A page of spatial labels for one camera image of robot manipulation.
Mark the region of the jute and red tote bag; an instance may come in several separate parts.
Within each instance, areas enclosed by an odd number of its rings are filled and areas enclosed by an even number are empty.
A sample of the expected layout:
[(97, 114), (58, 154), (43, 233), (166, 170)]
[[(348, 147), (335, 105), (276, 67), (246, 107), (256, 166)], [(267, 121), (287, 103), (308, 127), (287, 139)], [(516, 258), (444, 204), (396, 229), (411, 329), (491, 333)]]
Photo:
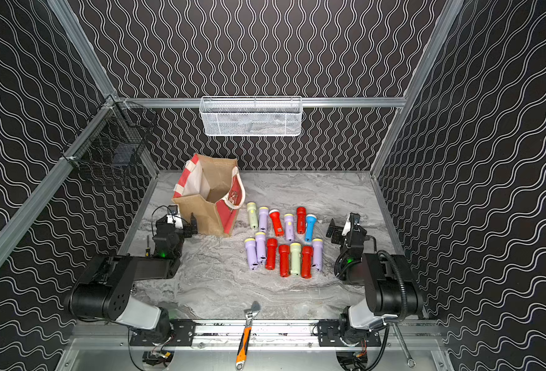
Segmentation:
[(199, 233), (229, 237), (245, 197), (237, 159), (195, 154), (184, 166), (172, 201), (185, 220), (196, 218)]

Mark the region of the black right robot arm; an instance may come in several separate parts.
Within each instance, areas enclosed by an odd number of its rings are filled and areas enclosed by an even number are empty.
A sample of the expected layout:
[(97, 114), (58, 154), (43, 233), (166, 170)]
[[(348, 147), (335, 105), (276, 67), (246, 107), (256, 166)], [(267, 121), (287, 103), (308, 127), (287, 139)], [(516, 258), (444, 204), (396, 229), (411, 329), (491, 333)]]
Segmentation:
[(342, 343), (355, 346), (392, 323), (423, 316), (422, 293), (407, 259), (380, 250), (376, 238), (360, 225), (358, 213), (351, 213), (342, 227), (331, 221), (326, 236), (339, 246), (335, 277), (364, 289), (364, 299), (345, 308), (339, 317)]

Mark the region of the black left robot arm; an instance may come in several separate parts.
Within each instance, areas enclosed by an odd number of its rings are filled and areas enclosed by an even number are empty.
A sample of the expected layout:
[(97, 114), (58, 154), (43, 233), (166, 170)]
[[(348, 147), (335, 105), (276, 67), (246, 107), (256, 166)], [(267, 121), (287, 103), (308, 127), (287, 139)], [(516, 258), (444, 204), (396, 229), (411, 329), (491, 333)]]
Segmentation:
[(182, 216), (180, 207), (166, 207), (166, 215), (152, 230), (154, 248), (146, 256), (98, 255), (65, 299), (65, 307), (83, 322), (116, 323), (133, 331), (136, 343), (161, 344), (176, 334), (169, 312), (132, 296), (137, 281), (166, 280), (182, 263), (185, 239), (198, 234), (197, 219)]

